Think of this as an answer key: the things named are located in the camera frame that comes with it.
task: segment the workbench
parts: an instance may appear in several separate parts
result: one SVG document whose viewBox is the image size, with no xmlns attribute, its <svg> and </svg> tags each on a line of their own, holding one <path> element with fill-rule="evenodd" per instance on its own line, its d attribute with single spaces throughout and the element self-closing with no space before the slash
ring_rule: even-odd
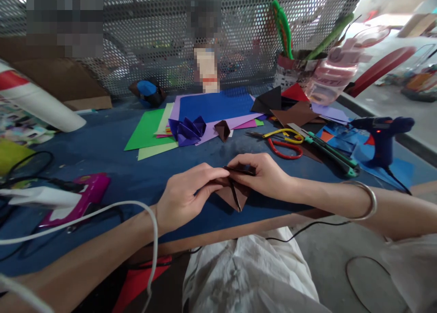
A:
<svg viewBox="0 0 437 313">
<path fill-rule="evenodd" d="M 168 97 L 166 102 L 174 101 Z M 344 109 L 349 117 L 356 117 L 338 103 L 333 107 Z M 116 108 L 84 115 L 87 124 L 72 133 L 57 134 L 47 143 L 36 147 L 38 151 L 51 151 L 55 160 L 43 176 L 62 180 L 105 172 L 111 178 L 102 203 L 136 200 L 147 205 L 158 202 L 167 179 L 202 162 L 213 167 L 226 165 L 240 153 L 268 152 L 273 159 L 294 177 L 322 182 L 341 182 L 326 165 L 303 156 L 287 161 L 271 153 L 264 141 L 245 136 L 245 129 L 235 130 L 226 143 L 216 137 L 199 146 L 179 147 L 165 153 L 137 161 L 138 150 L 123 151 L 129 137 L 137 126 L 144 109 L 132 98 L 131 101 L 116 103 Z M 266 121 L 257 132 L 267 133 L 274 127 Z M 437 180 L 437 169 L 412 154 L 406 148 L 395 144 L 395 157 L 415 166 L 413 184 Z M 357 180 L 369 186 L 392 187 L 376 177 L 362 171 Z M 135 205 L 121 207 L 124 219 L 141 211 Z M 41 221 L 46 211 L 20 207 L 0 230 L 0 238 L 15 238 L 29 235 Z M 301 222 L 302 217 L 319 218 L 326 212 L 312 207 L 289 204 L 266 198 L 256 192 L 249 196 L 242 213 L 234 211 L 228 204 L 213 194 L 202 212 L 194 220 L 178 230 L 159 239 L 160 255 L 178 252 L 225 239 L 233 239 L 256 231 L 272 229 Z M 17 254 L 0 263 L 0 271 L 9 276 L 38 271 L 80 244 L 100 235 L 120 223 L 120 216 L 114 211 L 93 217 L 73 233 L 59 231 L 31 242 Z M 0 257 L 12 252 L 19 244 L 0 247 Z"/>
</svg>

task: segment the bracelet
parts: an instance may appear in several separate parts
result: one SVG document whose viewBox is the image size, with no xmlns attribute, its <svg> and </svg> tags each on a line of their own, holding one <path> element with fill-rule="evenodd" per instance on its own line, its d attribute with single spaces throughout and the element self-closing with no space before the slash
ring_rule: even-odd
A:
<svg viewBox="0 0 437 313">
<path fill-rule="evenodd" d="M 342 183 L 349 183 L 349 184 L 353 184 L 355 186 L 358 186 L 360 188 L 363 188 L 370 197 L 371 200 L 371 210 L 364 216 L 362 217 L 357 217 L 357 218 L 350 218 L 349 221 L 364 221 L 367 220 L 368 218 L 372 217 L 376 211 L 378 210 L 378 201 L 376 199 L 376 195 L 373 192 L 373 190 L 371 190 L 367 185 L 365 185 L 362 182 L 359 181 L 355 181 L 355 180 L 348 180 L 348 181 L 343 181 Z"/>
</svg>

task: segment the metal mesh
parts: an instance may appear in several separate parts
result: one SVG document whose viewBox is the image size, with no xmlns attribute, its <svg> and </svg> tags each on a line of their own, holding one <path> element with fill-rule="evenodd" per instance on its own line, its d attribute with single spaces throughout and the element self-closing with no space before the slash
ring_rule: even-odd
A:
<svg viewBox="0 0 437 313">
<path fill-rule="evenodd" d="M 219 0 L 221 28 L 214 42 L 221 86 L 272 80 L 281 49 L 272 1 Z M 314 49 L 359 0 L 278 1 L 288 16 L 294 49 Z M 192 90 L 193 46 L 211 39 L 194 38 L 187 27 L 188 5 L 189 0 L 104 0 L 103 57 L 79 61 L 113 98 L 132 96 L 127 87 L 151 76 L 168 92 Z M 25 13 L 25 0 L 0 0 L 0 35 L 24 35 Z"/>
</svg>

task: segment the person's left hand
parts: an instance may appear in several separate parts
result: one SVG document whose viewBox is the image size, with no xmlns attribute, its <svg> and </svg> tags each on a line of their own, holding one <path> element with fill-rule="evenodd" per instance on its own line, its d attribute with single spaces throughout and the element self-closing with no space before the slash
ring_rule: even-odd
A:
<svg viewBox="0 0 437 313">
<path fill-rule="evenodd" d="M 207 184 L 211 180 L 228 177 L 229 171 L 213 168 L 207 163 L 197 165 L 184 173 L 175 174 L 167 181 L 163 196 L 156 207 L 160 234 L 183 226 L 202 210 L 208 197 L 223 186 Z"/>
</svg>

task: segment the scissors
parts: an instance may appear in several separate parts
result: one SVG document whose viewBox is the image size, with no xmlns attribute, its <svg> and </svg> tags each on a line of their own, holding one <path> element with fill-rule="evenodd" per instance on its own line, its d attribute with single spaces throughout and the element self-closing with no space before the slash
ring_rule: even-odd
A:
<svg viewBox="0 0 437 313">
<path fill-rule="evenodd" d="M 296 134 L 297 136 L 300 137 L 300 140 L 295 140 L 295 139 L 290 139 L 290 138 L 283 138 L 280 136 L 275 136 L 275 134 L 280 133 L 280 132 L 291 132 Z M 291 143 L 295 143 L 295 144 L 301 144 L 304 141 L 304 138 L 301 134 L 299 134 L 298 132 L 296 132 L 295 130 L 292 129 L 280 129 L 280 130 L 276 130 L 270 133 L 266 133 L 266 134 L 262 134 L 262 133 L 257 133 L 257 132 L 252 132 L 252 131 L 247 131 L 246 135 L 248 136 L 252 136 L 255 138 L 260 138 L 260 139 L 266 139 L 269 142 L 270 148 L 273 150 L 273 152 L 278 155 L 279 157 L 283 158 L 283 159 L 288 159 L 288 160 L 295 160 L 298 159 L 300 157 L 302 157 L 303 155 L 303 151 L 300 147 L 297 147 L 296 145 L 292 145 Z M 276 141 L 276 140 L 272 140 L 270 137 L 276 137 L 276 138 L 280 138 L 285 140 L 286 142 L 283 141 Z M 296 152 L 295 156 L 290 156 L 290 155 L 284 155 L 282 154 L 280 151 L 278 151 L 276 149 L 276 146 L 281 146 L 281 147 L 285 147 L 285 148 L 290 148 L 292 150 L 294 150 Z"/>
</svg>

